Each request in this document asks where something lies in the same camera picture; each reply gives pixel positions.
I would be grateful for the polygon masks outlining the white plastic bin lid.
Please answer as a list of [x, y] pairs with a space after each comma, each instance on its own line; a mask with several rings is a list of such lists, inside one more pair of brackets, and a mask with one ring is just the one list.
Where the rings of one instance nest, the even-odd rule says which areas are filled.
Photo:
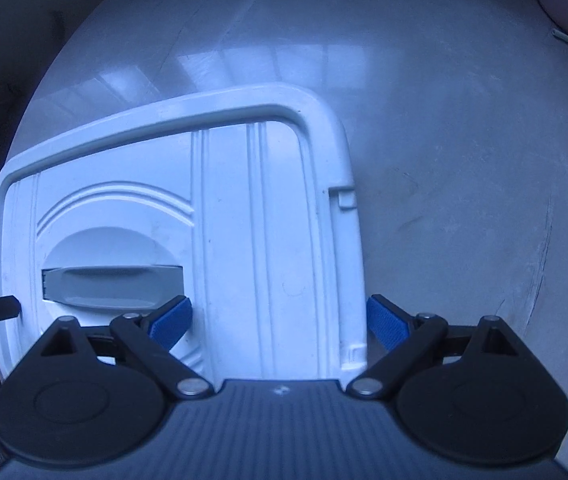
[[183, 295], [170, 352], [209, 382], [336, 379], [367, 361], [345, 130], [292, 84], [181, 96], [58, 134], [0, 172], [0, 376], [63, 315], [106, 325]]

